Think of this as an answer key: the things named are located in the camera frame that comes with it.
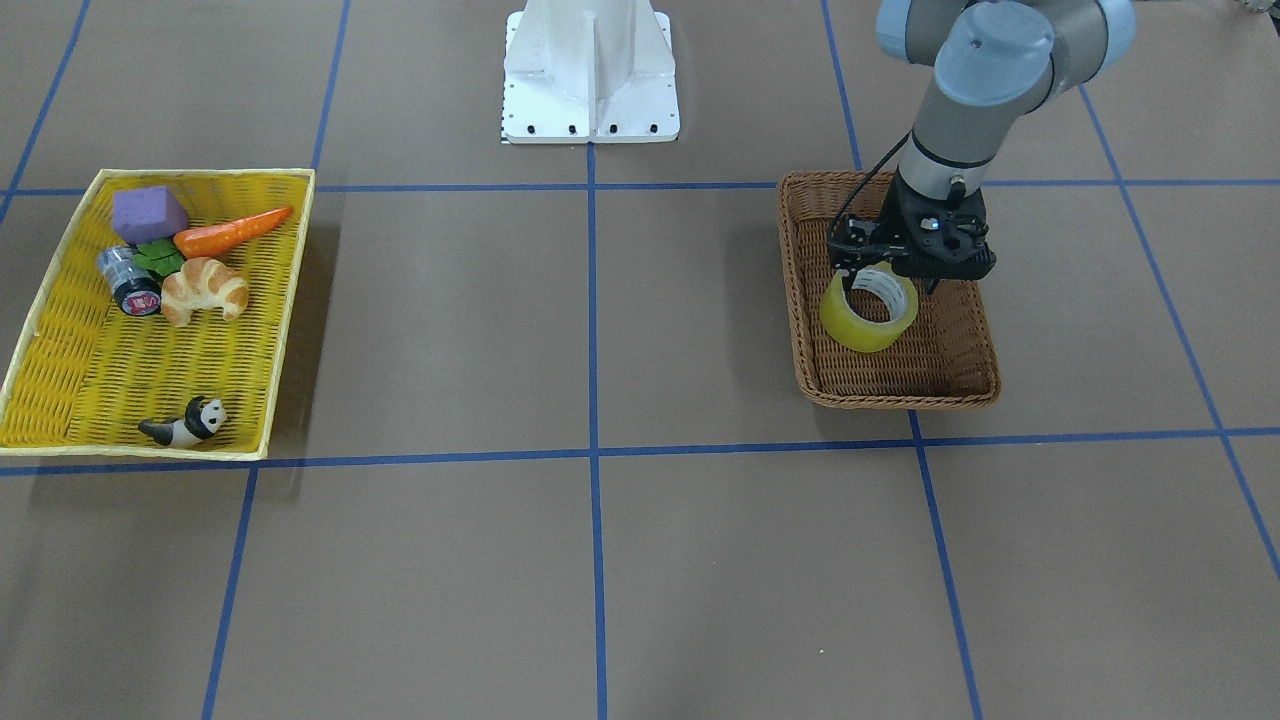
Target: yellow packing tape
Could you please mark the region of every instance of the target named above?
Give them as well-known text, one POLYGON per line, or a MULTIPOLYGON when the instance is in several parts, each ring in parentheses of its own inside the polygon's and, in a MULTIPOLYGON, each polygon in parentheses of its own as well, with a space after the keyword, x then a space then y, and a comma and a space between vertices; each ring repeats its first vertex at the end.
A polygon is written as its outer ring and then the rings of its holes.
POLYGON ((858 352, 878 352, 893 345, 893 341, 915 322, 915 314, 920 310, 915 284, 895 275, 888 263, 859 270, 852 290, 865 290, 879 297, 888 307, 890 319, 884 323, 873 323, 855 313, 845 296, 842 273, 836 273, 831 278, 818 306, 818 316, 832 340, 858 352))

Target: toy food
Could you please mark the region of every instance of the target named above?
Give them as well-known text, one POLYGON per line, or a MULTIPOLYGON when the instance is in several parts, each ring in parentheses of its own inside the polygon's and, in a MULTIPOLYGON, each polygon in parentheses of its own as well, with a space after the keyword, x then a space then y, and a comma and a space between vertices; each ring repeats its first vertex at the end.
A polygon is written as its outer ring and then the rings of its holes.
POLYGON ((134 247, 138 254, 133 256, 133 264, 159 278, 166 278, 177 273, 187 260, 182 256, 182 252, 178 252, 178 249, 173 245, 173 240, 168 237, 143 242, 134 247))
POLYGON ((187 210, 163 184, 122 190, 111 196, 111 229, 129 245, 172 237, 187 229, 188 222, 187 210))
POLYGON ((97 272, 111 288, 115 304, 127 315, 151 315, 160 311, 160 286, 140 268, 136 251, 125 245, 108 247, 97 256, 97 272))
POLYGON ((219 225, 191 228, 173 237, 178 250, 191 258, 214 258, 237 245, 266 234, 284 224, 293 214, 293 208, 279 208, 260 215, 241 218, 219 225))
POLYGON ((195 310, 223 309, 224 320, 234 320, 248 305, 248 283, 212 258, 193 258, 182 270, 164 279, 160 311, 175 327, 191 322, 195 310))
POLYGON ((201 407, 204 401, 204 396, 192 397, 184 416, 163 423, 148 418, 138 423, 138 430, 165 447, 187 448, 209 439, 227 421, 227 410, 223 409, 221 400, 211 400, 201 407))

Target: purple block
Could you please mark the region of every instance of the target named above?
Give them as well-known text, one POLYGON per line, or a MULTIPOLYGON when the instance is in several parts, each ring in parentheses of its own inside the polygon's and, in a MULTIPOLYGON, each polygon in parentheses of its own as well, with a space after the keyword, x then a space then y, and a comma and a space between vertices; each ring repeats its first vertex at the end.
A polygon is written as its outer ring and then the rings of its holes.
POLYGON ((129 245, 170 237, 187 229, 189 222, 182 204, 163 184, 111 196, 111 229, 129 245))

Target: green leaf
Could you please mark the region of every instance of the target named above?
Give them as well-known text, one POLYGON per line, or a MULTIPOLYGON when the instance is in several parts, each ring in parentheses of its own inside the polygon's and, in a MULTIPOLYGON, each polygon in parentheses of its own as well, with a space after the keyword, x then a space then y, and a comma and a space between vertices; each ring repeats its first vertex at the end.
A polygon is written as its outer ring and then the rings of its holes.
POLYGON ((136 247, 138 250, 138 255, 146 255, 147 258, 168 258, 178 251, 178 246, 173 243, 173 238, 170 237, 145 242, 136 247))
POLYGON ((165 278, 177 273, 182 269, 182 264, 184 261, 183 256, 177 252, 165 255, 164 258, 148 258, 141 254, 133 256, 134 265, 147 270, 157 278, 165 278))

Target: toy croissant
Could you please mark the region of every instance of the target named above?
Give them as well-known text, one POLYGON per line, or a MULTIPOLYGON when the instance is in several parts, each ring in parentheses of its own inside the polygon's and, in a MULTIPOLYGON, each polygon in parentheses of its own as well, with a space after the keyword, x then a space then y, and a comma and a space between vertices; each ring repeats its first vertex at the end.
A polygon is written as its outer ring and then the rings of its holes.
POLYGON ((246 306, 248 283, 212 258, 187 260, 161 286, 160 311, 179 328, 191 322, 195 310, 220 307, 224 320, 234 320, 246 306))

